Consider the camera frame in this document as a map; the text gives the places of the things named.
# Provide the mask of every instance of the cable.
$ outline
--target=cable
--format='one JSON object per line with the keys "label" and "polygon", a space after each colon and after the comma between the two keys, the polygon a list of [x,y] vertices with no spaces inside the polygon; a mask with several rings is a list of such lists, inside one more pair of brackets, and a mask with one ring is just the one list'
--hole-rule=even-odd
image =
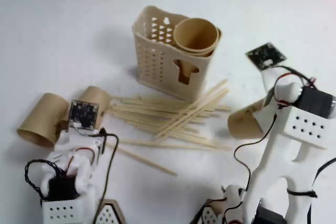
{"label": "cable", "polygon": [[246,167],[246,169],[248,170],[248,181],[247,181],[247,185],[246,185],[246,189],[245,189],[245,191],[247,191],[248,186],[249,186],[249,184],[250,184],[250,180],[251,180],[251,170],[250,170],[250,168],[249,168],[243,161],[241,161],[241,160],[239,160],[239,159],[237,158],[236,153],[237,153],[237,151],[238,151],[240,148],[242,148],[242,147],[244,147],[244,146],[258,144],[258,143],[260,143],[262,140],[264,140],[264,139],[266,138],[266,136],[269,134],[269,132],[271,131],[271,129],[273,128],[273,125],[274,125],[276,119],[277,119],[277,115],[274,114],[273,122],[272,122],[270,128],[268,129],[268,131],[266,132],[266,134],[265,134],[260,140],[258,140],[258,141],[256,141],[256,142],[253,142],[253,143],[242,144],[242,145],[238,146],[238,147],[235,149],[234,153],[233,153],[233,157],[235,158],[235,160],[238,161],[239,163],[241,163],[242,165],[244,165],[244,166]]}
{"label": "cable", "polygon": [[102,128],[99,132],[98,135],[95,135],[95,136],[104,136],[104,143],[106,143],[106,140],[107,140],[107,137],[108,136],[113,136],[115,139],[116,139],[116,145],[114,146],[114,149],[113,149],[113,152],[112,152],[112,155],[111,155],[111,159],[110,159],[110,163],[109,163],[109,166],[108,166],[108,169],[107,169],[107,174],[106,174],[106,180],[105,180],[105,186],[104,186],[104,191],[103,191],[103,194],[101,196],[101,199],[99,201],[99,204],[98,204],[98,207],[97,207],[97,211],[96,211],[96,214],[94,215],[94,219],[93,219],[93,223],[96,223],[96,220],[97,220],[97,217],[99,215],[99,211],[101,209],[101,206],[102,206],[102,203],[104,201],[104,198],[105,198],[105,194],[106,194],[106,191],[107,191],[107,185],[109,183],[109,176],[110,176],[110,171],[111,171],[111,166],[112,166],[112,161],[113,161],[113,158],[114,158],[114,155],[115,155],[115,152],[118,148],[118,145],[119,145],[119,138],[117,135],[115,134],[112,134],[112,133],[106,133],[105,129]]}
{"label": "cable", "polygon": [[307,81],[307,86],[313,88],[313,89],[317,89],[314,82],[315,80],[311,80],[309,79],[307,76],[305,76],[303,73],[300,73],[299,71],[295,70],[294,68],[290,68],[290,67],[287,67],[287,66],[283,66],[283,65],[277,65],[277,66],[274,66],[273,68],[284,68],[284,69],[287,69],[289,72],[291,72],[292,74],[295,74],[297,76],[299,76],[300,78],[303,78]]}
{"label": "cable", "polygon": [[[336,162],[336,157],[329,160],[328,162],[326,162],[324,165],[322,165],[318,170],[317,170],[317,173],[316,173],[316,176],[315,176],[315,179],[313,181],[313,185],[317,179],[317,177],[320,175],[320,173],[326,169],[329,165],[332,165],[333,163]],[[310,204],[310,207],[309,207],[309,211],[307,213],[307,224],[311,224],[311,204]]]}
{"label": "cable", "polygon": [[45,160],[45,159],[34,159],[29,161],[26,166],[25,166],[25,181],[39,194],[40,196],[40,200],[46,200],[47,197],[45,197],[41,191],[41,188],[36,186],[30,179],[28,176],[28,172],[29,172],[29,167],[31,164],[33,163],[45,163],[47,165],[49,165],[51,168],[53,168],[55,170],[56,176],[60,177],[62,176],[65,172],[64,170],[62,170],[61,168],[59,168],[55,163],[49,161],[49,160]]}
{"label": "cable", "polygon": [[224,212],[224,215],[223,215],[223,221],[224,221],[224,224],[227,224],[227,221],[226,221],[226,213],[228,212],[228,211],[230,211],[230,210],[233,210],[233,209],[236,209],[236,208],[238,208],[238,207],[240,207],[241,205],[242,205],[242,201],[237,205],[237,206],[235,206],[235,207],[229,207],[229,208],[227,208],[226,210],[225,210],[225,212]]}

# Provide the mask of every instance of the perforated basket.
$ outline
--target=perforated basket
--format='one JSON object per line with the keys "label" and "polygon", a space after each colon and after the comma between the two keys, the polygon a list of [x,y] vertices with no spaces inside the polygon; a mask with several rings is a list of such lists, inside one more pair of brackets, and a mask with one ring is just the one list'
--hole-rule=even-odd
{"label": "perforated basket", "polygon": [[[138,60],[138,81],[178,98],[194,101],[202,93],[215,51],[203,58],[187,55],[174,47],[174,28],[186,18],[147,6],[133,24],[132,31]],[[191,74],[188,82],[179,81],[179,60],[188,61],[198,69]]]}

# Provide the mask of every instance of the pile of chopsticks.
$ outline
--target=pile of chopsticks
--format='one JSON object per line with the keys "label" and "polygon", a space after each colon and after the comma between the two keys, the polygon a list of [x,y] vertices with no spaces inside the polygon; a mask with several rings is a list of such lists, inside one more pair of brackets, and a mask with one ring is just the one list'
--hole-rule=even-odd
{"label": "pile of chopsticks", "polygon": [[[154,141],[123,140],[121,143],[162,148],[225,149],[201,136],[198,129],[190,124],[202,124],[210,116],[219,116],[216,112],[229,110],[228,107],[218,105],[228,93],[228,90],[224,88],[226,82],[226,80],[220,82],[192,104],[180,100],[158,98],[112,97],[108,113],[125,120],[140,130],[155,134]],[[169,136],[207,148],[162,144],[163,140]]]}

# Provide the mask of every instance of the white table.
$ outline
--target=white table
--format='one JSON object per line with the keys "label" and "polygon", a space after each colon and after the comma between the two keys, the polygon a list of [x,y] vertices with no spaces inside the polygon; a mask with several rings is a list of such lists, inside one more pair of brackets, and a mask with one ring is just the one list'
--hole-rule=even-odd
{"label": "white table", "polygon": [[[228,78],[231,93],[224,99],[233,109],[263,97],[258,70],[245,52],[268,41],[287,57],[287,65],[317,77],[318,87],[336,94],[336,0],[0,0],[0,222],[41,223],[38,195],[24,181],[24,166],[45,158],[50,150],[23,141],[16,128],[45,92],[68,100],[88,86],[110,94],[159,93],[137,83],[131,25],[146,5],[186,16],[207,18],[223,31],[207,87]],[[237,145],[227,132],[228,114],[211,119],[205,134]],[[122,138],[149,135],[106,116],[103,125]],[[241,150],[254,169],[265,143]],[[108,198],[116,199],[128,223],[188,223],[207,198],[221,196],[220,185],[245,185],[247,172],[231,152],[153,150],[125,146],[166,166],[173,177],[117,153]],[[109,154],[97,172],[103,185]],[[326,160],[335,155],[326,152]],[[31,169],[34,181],[40,169]],[[312,223],[330,223],[336,204],[336,167],[319,177]],[[280,180],[270,188],[271,208],[284,214],[288,202]]]}

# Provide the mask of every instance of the robotic arm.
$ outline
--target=robotic arm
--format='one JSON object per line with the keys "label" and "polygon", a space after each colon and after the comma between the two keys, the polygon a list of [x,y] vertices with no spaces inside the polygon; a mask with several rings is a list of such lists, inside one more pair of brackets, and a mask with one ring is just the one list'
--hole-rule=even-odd
{"label": "robotic arm", "polygon": [[[92,180],[108,136],[104,129],[93,127],[97,112],[97,104],[73,101],[68,128],[61,131],[54,151],[46,160],[31,161],[26,166],[26,181],[41,197],[44,224],[125,223],[116,201],[102,205],[101,193]],[[28,177],[32,163],[44,163],[40,188]]]}
{"label": "robotic arm", "polygon": [[[269,134],[269,140],[248,186],[245,189],[236,185],[226,188],[223,211],[213,223],[307,223],[307,212],[312,198],[316,197],[312,185],[329,146],[330,119],[335,117],[336,99],[301,82],[288,81],[288,75],[275,78],[261,110],[246,110],[246,113],[252,112],[259,130],[265,136]],[[297,157],[289,161],[284,153],[291,141],[298,141],[301,146]],[[289,208],[285,217],[260,204],[262,195],[280,177],[288,183]],[[207,223],[205,219],[210,218],[207,215],[211,213],[209,206],[204,206],[203,220],[199,223]]]}

